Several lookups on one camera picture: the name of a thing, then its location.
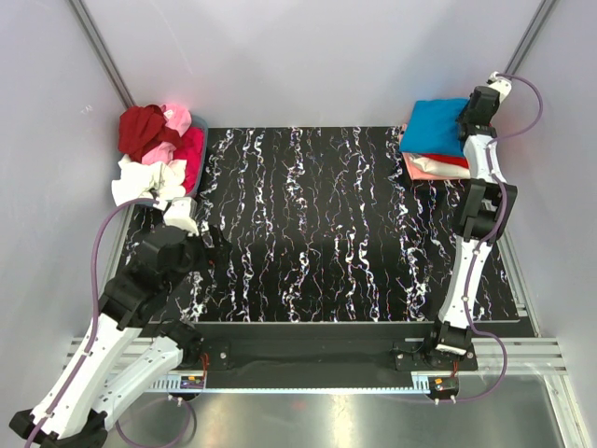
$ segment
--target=blue cloth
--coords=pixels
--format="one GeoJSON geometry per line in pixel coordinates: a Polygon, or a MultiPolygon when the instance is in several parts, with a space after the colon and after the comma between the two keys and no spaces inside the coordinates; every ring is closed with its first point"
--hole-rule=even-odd
{"type": "Polygon", "coordinates": [[[458,140],[456,118],[466,103],[466,98],[417,101],[402,137],[400,150],[414,154],[464,157],[458,140]]]}

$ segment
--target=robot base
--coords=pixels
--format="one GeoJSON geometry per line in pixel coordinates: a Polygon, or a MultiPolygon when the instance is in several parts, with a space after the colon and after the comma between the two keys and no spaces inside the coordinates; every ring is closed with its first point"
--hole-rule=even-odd
{"type": "Polygon", "coordinates": [[[427,341],[394,343],[392,350],[397,371],[452,371],[454,362],[458,362],[459,371],[476,371],[479,369],[475,348],[471,344],[466,355],[458,357],[454,354],[429,349],[427,341]]]}

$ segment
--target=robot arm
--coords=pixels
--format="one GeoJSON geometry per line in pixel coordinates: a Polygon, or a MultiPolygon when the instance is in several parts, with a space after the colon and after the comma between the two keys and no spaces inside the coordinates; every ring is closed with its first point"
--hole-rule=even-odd
{"type": "Polygon", "coordinates": [[[219,230],[208,229],[210,247],[190,218],[194,202],[174,202],[165,214],[165,226],[150,234],[137,248],[131,262],[105,286],[95,343],[85,353],[91,327],[62,376],[32,410],[16,413],[10,427],[27,439],[45,419],[35,442],[43,447],[85,448],[102,446],[107,431],[122,413],[162,374],[201,362],[201,335],[175,322],[147,350],[107,383],[125,348],[134,341],[152,315],[163,309],[168,295],[192,271],[228,266],[227,244],[219,230]],[[51,415],[46,409],[69,380],[75,365],[84,359],[78,374],[51,415]]]}
{"type": "Polygon", "coordinates": [[[448,295],[439,311],[437,337],[432,341],[433,350],[457,357],[464,356],[471,347],[472,335],[463,301],[471,260],[473,255],[477,255],[467,291],[469,302],[474,303],[484,263],[492,251],[493,243],[504,232],[517,195],[516,187],[506,183],[499,169],[495,154],[496,133],[490,124],[493,114],[510,90],[510,81],[493,73],[488,86],[475,88],[468,105],[457,120],[459,138],[465,141],[464,153],[470,167],[471,180],[455,213],[456,261],[448,295]],[[495,225],[498,207],[503,201],[495,178],[506,187],[506,213],[497,234],[478,249],[479,241],[495,225]]]}
{"type": "Polygon", "coordinates": [[[507,184],[500,172],[495,155],[497,133],[490,124],[510,93],[511,83],[493,73],[487,84],[475,88],[456,120],[458,139],[463,142],[471,178],[454,213],[456,259],[448,294],[423,344],[415,351],[412,351],[410,343],[405,343],[403,348],[396,347],[399,353],[396,368],[401,371],[418,371],[421,368],[451,371],[454,362],[460,363],[461,370],[477,368],[465,301],[472,313],[483,267],[493,244],[504,233],[517,195],[516,187],[507,184]],[[504,215],[497,232],[487,238],[501,213],[504,215]],[[471,270],[473,258],[476,262],[471,270]]]}

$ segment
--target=pile of clothes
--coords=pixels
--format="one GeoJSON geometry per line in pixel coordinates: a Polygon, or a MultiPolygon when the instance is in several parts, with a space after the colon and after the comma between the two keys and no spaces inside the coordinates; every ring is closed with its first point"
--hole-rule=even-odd
{"type": "Polygon", "coordinates": [[[398,136],[412,180],[469,179],[468,162],[457,138],[456,118],[468,100],[418,101],[398,136]]]}
{"type": "Polygon", "coordinates": [[[120,180],[112,181],[117,205],[136,198],[170,201],[195,189],[200,175],[203,129],[191,127],[180,105],[134,106],[120,116],[120,180]]]}

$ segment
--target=pink cloth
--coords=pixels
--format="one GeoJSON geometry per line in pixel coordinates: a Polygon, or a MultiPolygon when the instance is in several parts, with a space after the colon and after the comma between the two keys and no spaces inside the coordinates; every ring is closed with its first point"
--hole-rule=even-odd
{"type": "MultiPolygon", "coordinates": [[[[162,105],[161,112],[166,118],[166,127],[174,129],[182,137],[190,126],[190,112],[181,105],[162,105]]],[[[141,163],[151,165],[156,161],[163,161],[168,164],[172,161],[173,152],[176,147],[168,142],[162,142],[143,156],[141,163]]]]}
{"type": "Polygon", "coordinates": [[[188,131],[183,135],[182,146],[174,152],[174,159],[187,161],[187,169],[185,170],[185,181],[183,187],[189,194],[197,183],[197,177],[201,167],[201,156],[203,155],[203,130],[199,128],[188,128],[188,131]]]}
{"type": "Polygon", "coordinates": [[[407,171],[412,180],[451,180],[453,177],[446,177],[444,175],[430,175],[425,171],[421,171],[419,168],[414,166],[410,161],[410,157],[407,154],[404,155],[404,162],[407,165],[407,171]]]}

